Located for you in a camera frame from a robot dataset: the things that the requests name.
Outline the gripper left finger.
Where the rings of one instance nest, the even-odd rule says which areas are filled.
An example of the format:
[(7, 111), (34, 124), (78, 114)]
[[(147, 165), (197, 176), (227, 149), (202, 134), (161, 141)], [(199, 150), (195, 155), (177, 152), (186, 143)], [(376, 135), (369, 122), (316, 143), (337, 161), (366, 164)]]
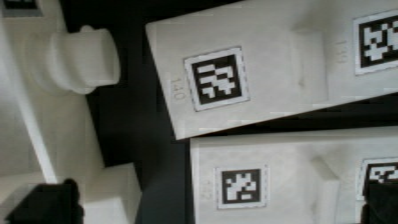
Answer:
[(39, 184), (5, 215), (5, 224), (83, 224), (76, 181)]

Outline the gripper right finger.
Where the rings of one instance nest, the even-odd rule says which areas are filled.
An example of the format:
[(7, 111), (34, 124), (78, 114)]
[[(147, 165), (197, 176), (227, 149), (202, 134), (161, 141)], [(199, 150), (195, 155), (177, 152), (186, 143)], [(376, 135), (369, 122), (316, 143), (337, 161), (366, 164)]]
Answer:
[(360, 224), (398, 224), (398, 184), (371, 184)]

